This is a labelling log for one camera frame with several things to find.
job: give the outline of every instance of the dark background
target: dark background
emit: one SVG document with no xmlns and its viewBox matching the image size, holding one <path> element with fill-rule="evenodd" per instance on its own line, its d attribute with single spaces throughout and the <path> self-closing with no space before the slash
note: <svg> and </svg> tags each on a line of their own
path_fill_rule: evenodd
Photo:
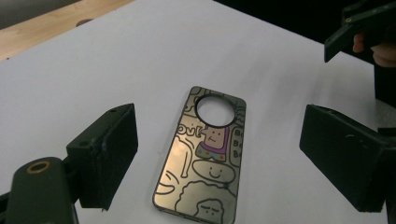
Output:
<svg viewBox="0 0 396 224">
<path fill-rule="evenodd" d="M 0 0 L 0 30 L 79 0 Z"/>
<path fill-rule="evenodd" d="M 216 1 L 321 44 L 341 27 L 342 9 L 359 2 L 359 0 Z M 392 0 L 371 0 L 369 7 L 381 6 L 390 2 Z M 343 52 L 375 64 L 373 53 L 369 49 L 359 54 L 352 52 L 352 40 Z M 395 71 L 395 68 L 375 66 L 375 97 L 394 107 L 396 107 Z"/>
</svg>

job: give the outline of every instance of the cartoon drawing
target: cartoon drawing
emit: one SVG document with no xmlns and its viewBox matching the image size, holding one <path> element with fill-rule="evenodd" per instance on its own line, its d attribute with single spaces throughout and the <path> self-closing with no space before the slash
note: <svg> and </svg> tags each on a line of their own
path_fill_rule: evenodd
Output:
<svg viewBox="0 0 396 224">
<path fill-rule="evenodd" d="M 170 194 L 175 191 L 175 186 L 179 185 L 177 177 L 172 172 L 166 171 L 165 176 L 166 178 L 162 179 L 162 182 L 160 182 L 157 188 L 157 194 Z"/>
<path fill-rule="evenodd" d="M 240 127 L 234 128 L 230 141 L 230 163 L 236 167 L 241 166 L 243 139 L 244 130 Z"/>
<path fill-rule="evenodd" d="M 198 145 L 195 151 L 196 156 L 203 159 L 212 158 L 215 161 L 225 161 L 229 132 L 229 127 L 213 128 L 206 125 L 205 129 L 201 131 L 205 135 L 205 141 Z"/>
<path fill-rule="evenodd" d="M 233 106 L 224 127 L 204 123 L 197 102 L 217 96 Z M 163 173 L 153 195 L 161 210 L 218 224 L 234 221 L 242 157 L 246 103 L 194 87 L 184 105 Z"/>
<path fill-rule="evenodd" d="M 221 201 L 218 199 L 206 199 L 198 202 L 197 212 L 194 216 L 204 220 L 213 220 L 216 223 L 223 223 L 223 214 L 224 208 L 222 207 Z"/>
<path fill-rule="evenodd" d="M 213 161 L 194 161 L 192 169 L 200 177 L 217 183 L 231 183 L 235 179 L 235 170 L 226 164 Z"/>
<path fill-rule="evenodd" d="M 175 209 L 213 223 L 232 223 L 236 197 L 230 191 L 204 181 L 190 182 L 183 188 Z"/>
</svg>

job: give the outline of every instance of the white surface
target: white surface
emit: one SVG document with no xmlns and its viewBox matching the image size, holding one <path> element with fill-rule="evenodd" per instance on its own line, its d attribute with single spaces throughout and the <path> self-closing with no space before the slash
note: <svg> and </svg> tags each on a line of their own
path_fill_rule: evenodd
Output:
<svg viewBox="0 0 396 224">
<path fill-rule="evenodd" d="M 108 212 L 80 223 L 190 223 L 151 196 L 192 86 L 247 102 L 235 223 L 387 223 L 362 214 L 299 149 L 307 104 L 374 128 L 370 64 L 204 0 L 137 0 L 0 63 L 0 193 L 109 108 L 134 103 L 139 149 Z"/>
</svg>

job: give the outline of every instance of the wooden edge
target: wooden edge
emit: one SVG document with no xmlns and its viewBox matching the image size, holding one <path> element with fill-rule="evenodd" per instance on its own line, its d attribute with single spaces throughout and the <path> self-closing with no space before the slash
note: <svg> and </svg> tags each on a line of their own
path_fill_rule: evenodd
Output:
<svg viewBox="0 0 396 224">
<path fill-rule="evenodd" d="M 81 0 L 0 30 L 0 61 L 98 18 L 134 0 Z"/>
</svg>

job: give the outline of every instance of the cartoon face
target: cartoon face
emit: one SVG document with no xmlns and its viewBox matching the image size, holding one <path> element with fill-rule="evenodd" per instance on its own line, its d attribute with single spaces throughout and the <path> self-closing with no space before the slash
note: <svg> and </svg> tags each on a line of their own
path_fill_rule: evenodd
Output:
<svg viewBox="0 0 396 224">
<path fill-rule="evenodd" d="M 206 135 L 205 144 L 207 146 L 221 149 L 224 147 L 224 139 L 225 139 L 225 129 L 216 129 L 212 127 L 207 127 L 205 130 L 202 130 L 202 133 Z"/>
<path fill-rule="evenodd" d="M 200 177 L 218 183 L 231 183 L 235 179 L 235 171 L 226 164 L 213 161 L 194 161 L 192 169 Z"/>
<path fill-rule="evenodd" d="M 197 204 L 197 212 L 194 216 L 215 223 L 222 223 L 223 213 L 224 209 L 219 200 L 208 199 Z"/>
</svg>

